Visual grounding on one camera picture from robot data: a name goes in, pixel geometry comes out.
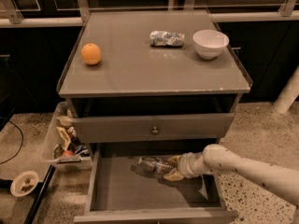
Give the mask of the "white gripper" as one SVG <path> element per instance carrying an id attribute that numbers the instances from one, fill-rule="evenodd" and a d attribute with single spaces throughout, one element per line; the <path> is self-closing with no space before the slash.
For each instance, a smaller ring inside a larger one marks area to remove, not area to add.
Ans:
<path id="1" fill-rule="evenodd" d="M 164 175 L 164 179 L 177 182 L 186 178 L 195 178 L 204 172 L 204 159 L 201 152 L 184 153 L 181 156 L 175 155 L 170 157 L 168 161 L 177 164 L 178 169 L 172 169 L 168 174 Z"/>

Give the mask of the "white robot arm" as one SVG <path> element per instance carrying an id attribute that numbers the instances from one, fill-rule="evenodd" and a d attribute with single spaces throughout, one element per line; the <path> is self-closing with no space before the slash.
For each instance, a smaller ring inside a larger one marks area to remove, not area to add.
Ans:
<path id="1" fill-rule="evenodd" d="M 199 153 L 174 156 L 171 161 L 175 161 L 178 167 L 164 175 L 166 180 L 179 181 L 199 175 L 232 172 L 294 205 L 291 224 L 299 223 L 299 172 L 296 169 L 248 159 L 215 144 L 206 146 Z"/>

